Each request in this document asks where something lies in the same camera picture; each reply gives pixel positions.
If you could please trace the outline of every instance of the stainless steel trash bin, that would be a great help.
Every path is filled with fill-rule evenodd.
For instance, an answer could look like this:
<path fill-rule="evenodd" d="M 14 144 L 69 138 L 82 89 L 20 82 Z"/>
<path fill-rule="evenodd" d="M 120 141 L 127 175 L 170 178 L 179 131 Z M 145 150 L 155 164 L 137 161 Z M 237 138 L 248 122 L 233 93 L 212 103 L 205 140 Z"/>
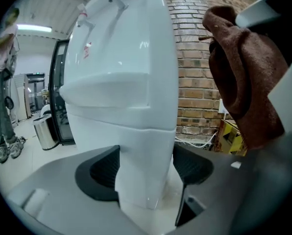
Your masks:
<path fill-rule="evenodd" d="M 59 140 L 52 128 L 51 114 L 46 114 L 34 120 L 33 125 L 43 150 L 51 150 L 59 144 Z"/>

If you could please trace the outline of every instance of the gray shoe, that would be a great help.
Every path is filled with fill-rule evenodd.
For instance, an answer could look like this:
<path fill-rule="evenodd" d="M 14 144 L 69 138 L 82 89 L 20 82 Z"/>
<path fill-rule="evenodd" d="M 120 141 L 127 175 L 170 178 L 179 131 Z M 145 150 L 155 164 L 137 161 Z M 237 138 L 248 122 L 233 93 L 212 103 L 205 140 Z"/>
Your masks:
<path fill-rule="evenodd" d="M 3 164 L 7 161 L 10 151 L 6 145 L 0 146 L 0 163 Z"/>
<path fill-rule="evenodd" d="M 23 144 L 17 139 L 14 143 L 11 143 L 10 146 L 11 158 L 16 159 L 22 152 Z"/>

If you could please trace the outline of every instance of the brown cloth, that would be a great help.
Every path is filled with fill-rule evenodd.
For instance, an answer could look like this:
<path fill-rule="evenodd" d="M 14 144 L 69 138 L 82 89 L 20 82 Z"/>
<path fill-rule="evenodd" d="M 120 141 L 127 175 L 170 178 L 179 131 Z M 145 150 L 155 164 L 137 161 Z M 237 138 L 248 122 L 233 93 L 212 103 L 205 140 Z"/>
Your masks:
<path fill-rule="evenodd" d="M 259 148 L 284 133 L 268 94 L 288 65 L 269 37 L 239 28 L 235 18 L 229 6 L 206 11 L 203 25 L 214 37 L 209 66 L 247 148 Z"/>

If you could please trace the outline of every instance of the white cable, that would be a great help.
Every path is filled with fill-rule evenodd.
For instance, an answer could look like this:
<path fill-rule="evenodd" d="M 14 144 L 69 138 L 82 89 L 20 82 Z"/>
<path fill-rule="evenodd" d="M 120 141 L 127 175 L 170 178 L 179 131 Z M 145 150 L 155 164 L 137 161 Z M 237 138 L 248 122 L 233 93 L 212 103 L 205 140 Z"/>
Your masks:
<path fill-rule="evenodd" d="M 203 144 L 203 145 L 201 145 L 201 146 L 197 146 L 197 145 L 195 145 L 195 144 L 192 144 L 192 143 L 187 142 L 187 141 L 185 141 L 185 140 L 179 139 L 179 138 L 177 138 L 177 137 L 175 137 L 175 139 L 176 139 L 176 140 L 179 140 L 179 141 L 181 141 L 181 142 L 187 143 L 187 144 L 189 144 L 189 145 L 191 145 L 191 146 L 193 146 L 193 147 L 196 147 L 196 148 L 203 148 L 203 147 L 205 147 L 206 145 L 208 145 L 208 143 L 214 138 L 214 136 L 217 134 L 217 132 L 215 132 L 215 133 L 212 135 L 212 137 L 211 137 L 211 138 L 210 138 L 205 144 Z"/>

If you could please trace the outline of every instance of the ceiling light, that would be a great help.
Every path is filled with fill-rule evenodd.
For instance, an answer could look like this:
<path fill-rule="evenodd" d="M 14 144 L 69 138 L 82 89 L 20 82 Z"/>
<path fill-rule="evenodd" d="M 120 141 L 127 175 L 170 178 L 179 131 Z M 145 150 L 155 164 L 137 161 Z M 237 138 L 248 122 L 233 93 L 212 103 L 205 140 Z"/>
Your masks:
<path fill-rule="evenodd" d="M 30 24 L 18 24 L 19 30 L 37 30 L 44 32 L 51 32 L 51 27 L 38 26 L 38 25 L 30 25 Z"/>

